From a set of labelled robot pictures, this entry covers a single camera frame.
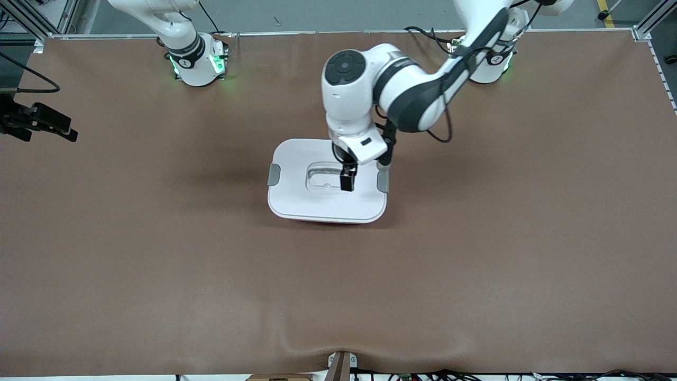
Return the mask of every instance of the yellow floor line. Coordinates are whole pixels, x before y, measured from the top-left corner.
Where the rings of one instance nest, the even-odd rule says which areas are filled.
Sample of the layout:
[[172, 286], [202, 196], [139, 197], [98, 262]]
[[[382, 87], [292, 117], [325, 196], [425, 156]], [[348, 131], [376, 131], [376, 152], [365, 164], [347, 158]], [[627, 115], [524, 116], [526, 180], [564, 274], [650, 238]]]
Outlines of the yellow floor line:
[[[597, 5], [599, 5], [600, 12], [609, 9], [609, 6], [607, 5], [607, 0], [597, 0]], [[611, 17], [611, 15], [608, 15], [607, 18], [604, 19], [604, 25], [607, 28], [616, 27], [616, 25], [613, 24], [613, 18]]]

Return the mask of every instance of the metal frame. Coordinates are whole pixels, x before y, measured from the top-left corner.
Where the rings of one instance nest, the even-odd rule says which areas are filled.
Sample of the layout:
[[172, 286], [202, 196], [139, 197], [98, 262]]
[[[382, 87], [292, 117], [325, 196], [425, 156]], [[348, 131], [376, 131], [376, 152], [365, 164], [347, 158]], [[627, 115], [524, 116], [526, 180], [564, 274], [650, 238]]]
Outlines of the metal frame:
[[[543, 32], [619, 32], [619, 31], [631, 31], [632, 28], [595, 28], [595, 29], [569, 29], [569, 28], [556, 28], [556, 29], [529, 29], [527, 33], [543, 33]], [[435, 30], [436, 33], [463, 33], [463, 29], [441, 29]], [[247, 33], [220, 33], [221, 36], [225, 37], [256, 37], [256, 36], [284, 36], [284, 35], [314, 35], [314, 34], [326, 34], [326, 33], [418, 33], [405, 31], [404, 29], [367, 29], [364, 31], [351, 31], [351, 32], [317, 32], [317, 31], [292, 31], [292, 32], [247, 32]], [[58, 39], [58, 40], [128, 40], [128, 39], [155, 39], [158, 35], [152, 33], [131, 33], [128, 35], [116, 35], [116, 34], [107, 34], [107, 35], [50, 35], [49, 38]]]
[[611, 12], [613, 12], [613, 10], [616, 9], [616, 7], [622, 2], [623, 2], [623, 0], [616, 1], [616, 4], [612, 5], [611, 8], [609, 8], [609, 10], [607, 11], [607, 13], [611, 14]]
[[55, 26], [27, 0], [0, 0], [0, 7], [26, 30], [26, 33], [4, 34], [3, 43], [25, 43], [33, 40], [44, 43], [52, 35], [67, 33], [78, 3], [79, 0], [66, 0], [64, 11]]
[[677, 0], [661, 0], [639, 24], [632, 27], [635, 41], [648, 41], [651, 31], [677, 7]]

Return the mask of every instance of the gray clip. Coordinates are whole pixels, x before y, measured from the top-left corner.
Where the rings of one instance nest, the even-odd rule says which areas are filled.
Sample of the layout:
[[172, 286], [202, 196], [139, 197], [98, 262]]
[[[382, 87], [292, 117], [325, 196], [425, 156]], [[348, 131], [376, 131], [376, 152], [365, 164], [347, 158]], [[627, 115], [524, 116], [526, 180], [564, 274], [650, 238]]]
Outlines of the gray clip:
[[270, 165], [270, 170], [268, 171], [268, 186], [275, 186], [280, 182], [280, 172], [282, 169], [279, 165], [273, 163]]
[[390, 191], [390, 171], [378, 171], [376, 175], [376, 189], [383, 193]]

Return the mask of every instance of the brown mat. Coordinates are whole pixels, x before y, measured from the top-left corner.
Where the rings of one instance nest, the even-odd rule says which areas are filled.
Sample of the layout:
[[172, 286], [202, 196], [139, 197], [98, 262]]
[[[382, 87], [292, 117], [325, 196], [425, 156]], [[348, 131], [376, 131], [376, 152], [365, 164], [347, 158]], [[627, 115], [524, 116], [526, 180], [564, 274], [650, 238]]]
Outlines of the brown mat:
[[[465, 87], [450, 145], [401, 135], [383, 218], [275, 217], [275, 147], [325, 138], [334, 52], [405, 34], [242, 38], [227, 81], [144, 41], [48, 41], [76, 144], [1, 144], [3, 376], [363, 368], [674, 372], [677, 129], [630, 33], [528, 33]], [[36, 85], [37, 80], [24, 80]], [[443, 134], [443, 124], [436, 127]]]

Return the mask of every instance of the gray floor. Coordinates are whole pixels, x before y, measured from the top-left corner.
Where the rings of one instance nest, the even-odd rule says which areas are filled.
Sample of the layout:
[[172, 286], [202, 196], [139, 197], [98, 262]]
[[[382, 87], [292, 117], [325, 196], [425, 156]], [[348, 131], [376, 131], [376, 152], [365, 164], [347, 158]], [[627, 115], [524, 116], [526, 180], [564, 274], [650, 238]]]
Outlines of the gray floor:
[[[33, 51], [33, 45], [29, 46], [1, 46], [0, 52], [7, 54], [13, 59], [26, 64], [28, 57]], [[0, 87], [17, 87], [21, 80], [23, 69], [0, 57]]]
[[[607, 0], [607, 3], [611, 7], [616, 1]], [[611, 14], [613, 23], [621, 28], [637, 25], [658, 3], [659, 0], [624, 0]]]
[[677, 11], [672, 12], [661, 24], [651, 31], [651, 45], [661, 63], [663, 75], [672, 89], [677, 93], [677, 64], [667, 65], [664, 62], [666, 56], [677, 54]]

